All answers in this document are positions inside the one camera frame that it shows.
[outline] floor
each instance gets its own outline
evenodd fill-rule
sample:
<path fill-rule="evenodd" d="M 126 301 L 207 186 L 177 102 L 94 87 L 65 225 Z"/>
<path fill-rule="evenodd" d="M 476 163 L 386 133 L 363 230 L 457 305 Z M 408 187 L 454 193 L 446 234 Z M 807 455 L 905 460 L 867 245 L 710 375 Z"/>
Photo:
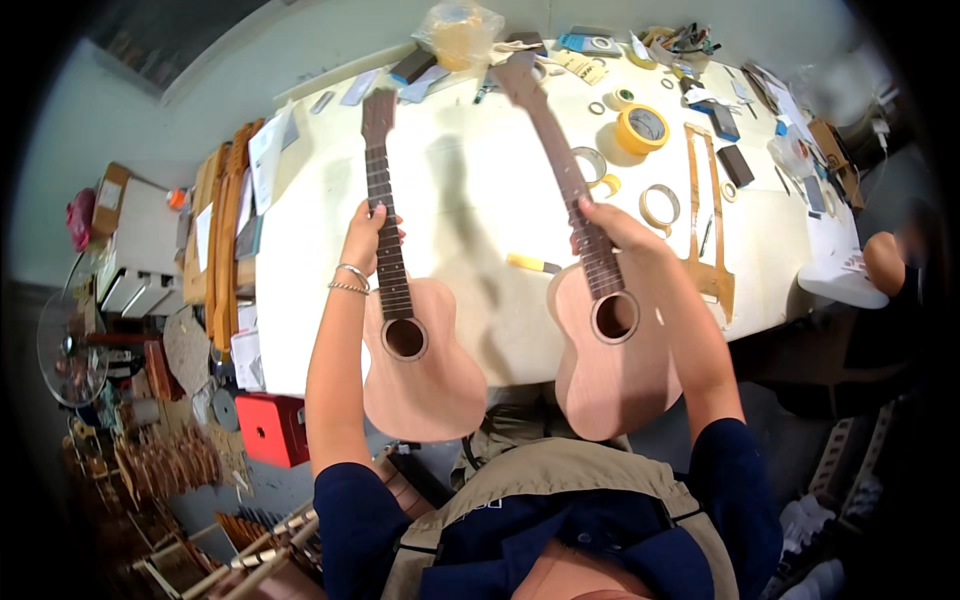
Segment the floor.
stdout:
<path fill-rule="evenodd" d="M 747 425 L 756 435 L 760 451 L 767 459 L 771 491 L 779 506 L 805 490 L 820 454 L 827 442 L 832 421 L 807 420 L 783 410 L 773 392 L 753 383 L 739 384 Z M 529 386 L 517 390 L 522 396 L 533 391 Z M 686 410 L 681 399 L 659 419 L 630 434 L 634 452 L 669 463 L 684 472 L 690 463 L 690 438 Z M 367 443 L 371 453 L 389 442 L 387 436 L 372 427 Z M 427 444 L 416 450 L 421 462 L 443 483 L 460 450 L 459 442 Z M 307 463 L 294 468 L 277 468 L 248 460 L 253 498 L 243 496 L 242 505 L 270 515 L 285 516 L 313 494 L 313 479 Z M 170 498 L 170 505 L 188 533 L 199 531 L 213 522 L 213 513 L 235 514 L 241 502 L 235 488 L 205 487 L 183 496 Z M 233 551 L 217 530 L 198 542 L 199 546 L 219 561 L 228 560 Z"/>

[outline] sound hole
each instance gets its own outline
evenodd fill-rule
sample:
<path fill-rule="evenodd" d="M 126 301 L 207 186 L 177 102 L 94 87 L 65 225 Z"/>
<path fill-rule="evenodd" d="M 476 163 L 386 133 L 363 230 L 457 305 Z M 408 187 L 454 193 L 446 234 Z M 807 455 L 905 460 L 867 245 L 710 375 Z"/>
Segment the sound hole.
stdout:
<path fill-rule="evenodd" d="M 608 296 L 597 306 L 597 331 L 611 340 L 619 340 L 633 330 L 636 317 L 636 308 L 629 299 Z"/>
<path fill-rule="evenodd" d="M 413 321 L 400 319 L 387 325 L 387 346 L 398 356 L 410 358 L 423 349 L 423 332 Z"/>

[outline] ukulele headstock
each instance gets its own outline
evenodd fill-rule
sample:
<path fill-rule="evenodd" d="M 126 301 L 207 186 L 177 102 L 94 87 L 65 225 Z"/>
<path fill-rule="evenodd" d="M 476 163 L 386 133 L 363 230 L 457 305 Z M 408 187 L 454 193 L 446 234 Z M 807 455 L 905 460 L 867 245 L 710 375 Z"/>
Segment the ukulele headstock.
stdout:
<path fill-rule="evenodd" d="M 533 52 L 516 52 L 506 62 L 491 69 L 493 78 L 507 92 L 511 104 L 528 112 L 539 108 L 546 100 L 546 94 L 530 74 L 534 60 Z"/>
<path fill-rule="evenodd" d="M 395 114 L 395 89 L 379 88 L 363 101 L 363 127 L 360 133 L 367 140 L 368 148 L 387 142 L 387 133 L 394 128 Z"/>

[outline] white drawer unit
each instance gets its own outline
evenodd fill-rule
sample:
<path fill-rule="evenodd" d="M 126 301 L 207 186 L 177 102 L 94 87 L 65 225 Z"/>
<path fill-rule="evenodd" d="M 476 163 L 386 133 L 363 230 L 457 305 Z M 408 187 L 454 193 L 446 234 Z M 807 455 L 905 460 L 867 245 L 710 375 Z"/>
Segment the white drawer unit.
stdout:
<path fill-rule="evenodd" d="M 96 277 L 103 312 L 136 319 L 170 315 L 183 306 L 174 262 L 177 211 L 167 206 L 167 190 L 135 178 L 127 181 L 107 252 Z"/>

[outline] navy blue shirt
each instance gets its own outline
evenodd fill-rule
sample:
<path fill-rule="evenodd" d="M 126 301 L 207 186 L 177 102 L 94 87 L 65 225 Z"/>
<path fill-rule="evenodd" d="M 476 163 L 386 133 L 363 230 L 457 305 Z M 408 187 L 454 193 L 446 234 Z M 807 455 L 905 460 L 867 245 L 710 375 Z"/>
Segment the navy blue shirt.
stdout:
<path fill-rule="evenodd" d="M 690 473 L 678 480 L 726 545 L 740 597 L 758 597 L 783 536 L 750 430 L 734 419 L 708 425 Z M 325 468 L 315 488 L 327 594 L 379 598 L 410 518 L 362 465 Z M 509 599 L 552 538 L 616 561 L 658 598 L 713 598 L 707 559 L 686 530 L 672 527 L 657 499 L 616 490 L 515 495 L 474 509 L 444 529 L 443 553 L 423 571 L 420 598 Z"/>

